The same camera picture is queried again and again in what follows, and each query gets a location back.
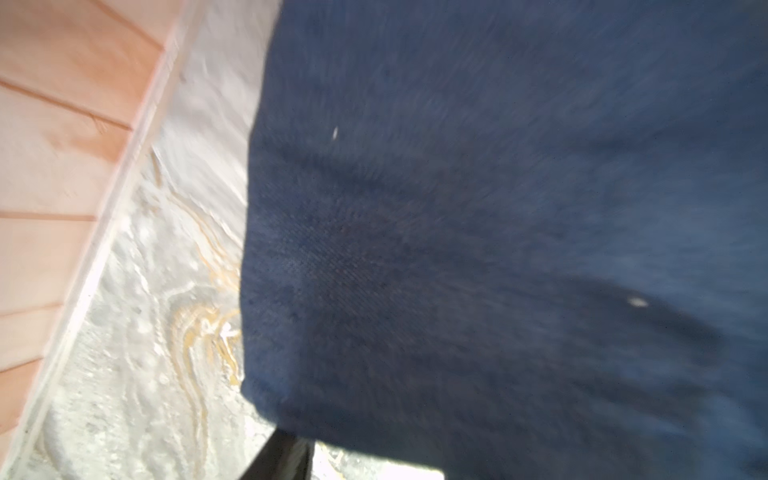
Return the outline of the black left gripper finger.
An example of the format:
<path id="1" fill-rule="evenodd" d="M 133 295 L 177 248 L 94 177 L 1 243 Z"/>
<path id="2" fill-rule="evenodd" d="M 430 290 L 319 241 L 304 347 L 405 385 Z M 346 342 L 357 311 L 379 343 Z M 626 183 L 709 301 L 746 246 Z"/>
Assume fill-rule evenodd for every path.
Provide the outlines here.
<path id="1" fill-rule="evenodd" d="M 310 480 L 315 441 L 275 429 L 241 480 Z"/>

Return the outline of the blue denim trousers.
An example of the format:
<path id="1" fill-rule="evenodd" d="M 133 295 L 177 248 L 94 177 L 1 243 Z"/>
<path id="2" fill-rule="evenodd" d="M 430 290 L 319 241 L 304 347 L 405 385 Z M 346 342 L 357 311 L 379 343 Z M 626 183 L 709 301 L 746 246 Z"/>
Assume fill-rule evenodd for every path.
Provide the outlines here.
<path id="1" fill-rule="evenodd" d="M 242 392 L 456 479 L 767 475 L 763 1 L 286 1 Z"/>

